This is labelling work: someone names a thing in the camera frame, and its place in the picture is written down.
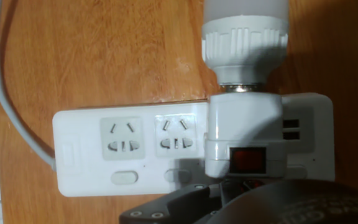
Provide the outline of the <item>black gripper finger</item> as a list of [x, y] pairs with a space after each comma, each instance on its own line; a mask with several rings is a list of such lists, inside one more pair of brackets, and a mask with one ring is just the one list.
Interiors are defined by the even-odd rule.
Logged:
[[244, 193], [242, 182], [193, 184], [123, 212], [120, 224], [206, 223], [231, 200]]

